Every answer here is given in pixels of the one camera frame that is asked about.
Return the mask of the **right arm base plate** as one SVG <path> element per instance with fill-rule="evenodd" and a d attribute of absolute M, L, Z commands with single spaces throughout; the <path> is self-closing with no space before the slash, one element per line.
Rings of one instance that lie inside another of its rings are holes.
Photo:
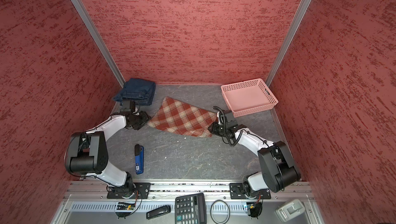
<path fill-rule="evenodd" d="M 231 199 L 248 199 L 248 200 L 269 200 L 271 199 L 271 193 L 269 189 L 263 189 L 259 191 L 254 191 L 246 183 L 230 183 L 230 195 Z"/>

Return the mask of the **dark denim button skirt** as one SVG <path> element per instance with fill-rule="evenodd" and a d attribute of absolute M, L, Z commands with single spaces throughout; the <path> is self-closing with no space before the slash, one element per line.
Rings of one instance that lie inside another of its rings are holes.
<path fill-rule="evenodd" d="M 134 102 L 136 105 L 140 105 L 140 106 L 150 106 L 152 105 L 153 100 L 123 100 L 120 102 L 121 106 L 124 106 L 126 104 L 129 104 L 130 102 Z"/>

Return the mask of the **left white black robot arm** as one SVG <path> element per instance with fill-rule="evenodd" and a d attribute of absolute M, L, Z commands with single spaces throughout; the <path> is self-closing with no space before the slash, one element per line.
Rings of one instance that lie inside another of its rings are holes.
<path fill-rule="evenodd" d="M 134 183 L 129 172 L 109 161 L 106 141 L 122 129 L 141 129 L 150 119 L 145 111 L 121 111 L 85 132 L 74 133 L 65 152 L 67 172 L 107 184 L 108 199 L 147 199 L 150 183 Z"/>

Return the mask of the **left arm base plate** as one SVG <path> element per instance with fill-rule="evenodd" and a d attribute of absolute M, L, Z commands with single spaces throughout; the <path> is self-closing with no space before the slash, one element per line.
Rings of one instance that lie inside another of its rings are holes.
<path fill-rule="evenodd" d="M 124 187 L 107 186 L 107 199 L 136 199 L 137 197 L 147 199 L 150 188 L 151 183 L 148 182 L 134 183 L 132 190 Z"/>

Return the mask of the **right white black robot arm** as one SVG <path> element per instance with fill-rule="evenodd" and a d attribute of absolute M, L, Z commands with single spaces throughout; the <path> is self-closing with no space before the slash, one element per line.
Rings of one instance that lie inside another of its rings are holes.
<path fill-rule="evenodd" d="M 253 133 L 248 127 L 238 124 L 232 111 L 217 106 L 218 121 L 208 131 L 222 138 L 230 147 L 244 146 L 259 159 L 260 171 L 243 179 L 240 192 L 249 199 L 255 199 L 260 191 L 277 193 L 301 180 L 301 173 L 287 144 L 273 142 Z"/>

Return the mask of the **red cloth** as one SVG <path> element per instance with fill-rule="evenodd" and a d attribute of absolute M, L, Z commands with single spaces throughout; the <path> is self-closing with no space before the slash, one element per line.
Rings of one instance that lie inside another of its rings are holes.
<path fill-rule="evenodd" d="M 182 101 L 165 97 L 149 127 L 178 135 L 211 137 L 208 128 L 217 122 L 217 114 Z"/>

